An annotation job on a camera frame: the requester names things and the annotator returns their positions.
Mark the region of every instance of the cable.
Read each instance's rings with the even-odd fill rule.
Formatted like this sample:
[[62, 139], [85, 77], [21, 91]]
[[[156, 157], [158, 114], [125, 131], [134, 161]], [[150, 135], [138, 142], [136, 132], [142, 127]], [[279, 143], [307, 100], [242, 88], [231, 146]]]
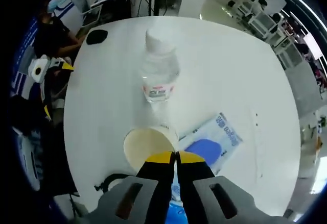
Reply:
[[168, 0], [166, 0], [166, 9], [165, 9], [165, 12], [164, 12], [164, 14], [163, 14], [163, 16], [166, 14], [166, 12], [167, 12], [167, 4], [168, 4]]
[[139, 9], [140, 9], [140, 7], [141, 7], [141, 3], [142, 3], [142, 0], [139, 1], [138, 11], [137, 11], [137, 17], [138, 17], [138, 15], [139, 15]]
[[[145, 0], [146, 3], [148, 3], [148, 6], [150, 5], [149, 1]], [[151, 11], [154, 12], [154, 10], [151, 8]]]

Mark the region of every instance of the water bottle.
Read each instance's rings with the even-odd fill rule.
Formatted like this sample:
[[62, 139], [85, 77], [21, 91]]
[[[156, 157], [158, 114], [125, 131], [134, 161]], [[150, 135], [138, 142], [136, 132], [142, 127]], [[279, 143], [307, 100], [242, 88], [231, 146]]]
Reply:
[[146, 32], [146, 51], [140, 73], [143, 92], [150, 103], [168, 100], [179, 76], [176, 47], [164, 40], [163, 31], [157, 27]]

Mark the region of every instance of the office room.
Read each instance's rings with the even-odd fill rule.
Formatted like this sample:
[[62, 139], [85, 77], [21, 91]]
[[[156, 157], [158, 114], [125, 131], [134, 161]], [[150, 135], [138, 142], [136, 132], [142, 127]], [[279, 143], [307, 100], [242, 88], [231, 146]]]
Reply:
[[[171, 169], [167, 202], [140, 188], [130, 207], [113, 205], [127, 182], [163, 184], [157, 173], [142, 173], [167, 152], [203, 158], [210, 174], [195, 180], [227, 178], [267, 218], [312, 218], [327, 167], [320, 0], [31, 4], [10, 67], [9, 134], [21, 179], [54, 223], [103, 218], [101, 201], [117, 209], [111, 221], [217, 218], [191, 211], [180, 166]], [[149, 214], [157, 205], [165, 208]]]

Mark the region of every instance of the black shirt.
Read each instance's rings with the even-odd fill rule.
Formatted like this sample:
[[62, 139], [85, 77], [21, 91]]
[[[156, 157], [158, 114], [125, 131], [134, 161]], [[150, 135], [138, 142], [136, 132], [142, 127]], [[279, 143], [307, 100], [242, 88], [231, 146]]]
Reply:
[[42, 55], [56, 57], [61, 47], [70, 45], [69, 29], [62, 21], [54, 16], [50, 23], [38, 22], [38, 30], [34, 39], [34, 51], [37, 58]]

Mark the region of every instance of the bottle label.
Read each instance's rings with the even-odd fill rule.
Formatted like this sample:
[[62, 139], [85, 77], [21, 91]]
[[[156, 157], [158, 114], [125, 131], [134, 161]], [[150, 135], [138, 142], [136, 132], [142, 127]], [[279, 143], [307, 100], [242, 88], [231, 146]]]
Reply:
[[165, 85], [158, 85], [158, 86], [143, 86], [143, 91], [146, 97], [149, 98], [157, 98], [160, 99], [167, 99], [170, 93], [174, 89], [174, 84], [165, 84]]

